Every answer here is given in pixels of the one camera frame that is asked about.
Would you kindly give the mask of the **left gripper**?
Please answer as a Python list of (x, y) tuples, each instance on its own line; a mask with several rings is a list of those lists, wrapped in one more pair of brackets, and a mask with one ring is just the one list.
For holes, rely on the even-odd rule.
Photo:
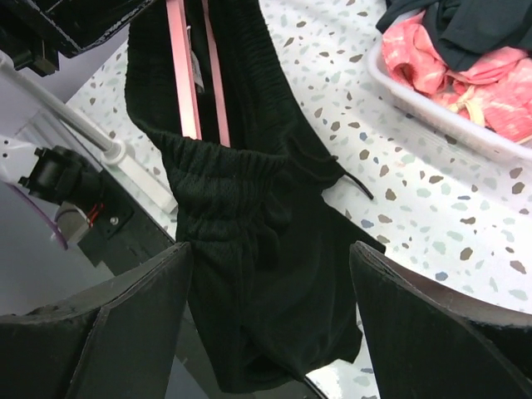
[(59, 56), (76, 57), (109, 41), (151, 0), (4, 0), (1, 51), (19, 71), (59, 70)]

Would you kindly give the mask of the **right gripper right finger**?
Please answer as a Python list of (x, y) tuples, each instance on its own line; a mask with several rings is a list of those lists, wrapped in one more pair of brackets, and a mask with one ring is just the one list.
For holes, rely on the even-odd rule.
[(383, 398), (529, 398), (531, 316), (465, 295), (356, 242), (350, 268)]

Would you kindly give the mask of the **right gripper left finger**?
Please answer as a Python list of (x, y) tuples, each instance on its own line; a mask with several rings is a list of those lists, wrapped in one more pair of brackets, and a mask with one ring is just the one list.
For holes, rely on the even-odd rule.
[(24, 315), (1, 317), (3, 398), (162, 398), (190, 286), (188, 244)]

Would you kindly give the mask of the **pink hanger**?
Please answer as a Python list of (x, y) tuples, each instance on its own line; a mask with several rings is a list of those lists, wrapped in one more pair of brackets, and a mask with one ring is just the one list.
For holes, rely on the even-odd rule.
[[(196, 89), (202, 88), (204, 83), (200, 72), (199, 61), (197, 60), (190, 43), (190, 26), (186, 22), (185, 2), (183, 0), (167, 0), (165, 6), (170, 32), (182, 136), (189, 137), (193, 140), (200, 140), (202, 138), (202, 132)], [(217, 44), (209, 19), (209, 3), (207, 1), (202, 2), (202, 10), (214, 88), (214, 103), (219, 128), (219, 143), (229, 147), (230, 134), (225, 106), (223, 79), (219, 64)]]

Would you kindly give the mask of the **black shorts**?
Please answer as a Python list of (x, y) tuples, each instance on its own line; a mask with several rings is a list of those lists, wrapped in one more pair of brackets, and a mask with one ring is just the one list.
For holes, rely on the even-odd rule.
[(182, 134), (162, 1), (130, 25), (125, 99), (178, 203), (175, 238), (194, 256), (190, 311), (219, 387), (272, 389), (352, 362), (362, 334), (349, 248), (385, 247), (324, 201), (347, 172), (294, 98), (259, 4), (188, 1), (185, 12), (205, 80), (212, 24), (229, 146), (217, 141), (212, 86), (199, 96), (203, 139)]

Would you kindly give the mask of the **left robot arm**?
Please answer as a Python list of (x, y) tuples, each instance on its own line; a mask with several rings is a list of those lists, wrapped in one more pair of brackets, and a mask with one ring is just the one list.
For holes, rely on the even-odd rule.
[[(54, 74), (60, 56), (73, 58), (105, 44), (150, 5), (149, 1), (3, 1), (1, 74), (95, 145), (105, 164), (131, 172), (135, 185), (170, 212), (175, 201), (168, 187), (140, 166), (130, 146), (110, 138), (20, 72), (28, 68), (41, 77)], [(84, 211), (106, 202), (99, 173), (82, 155), (59, 145), (49, 149), (3, 137), (1, 180), (49, 203), (69, 202)]]

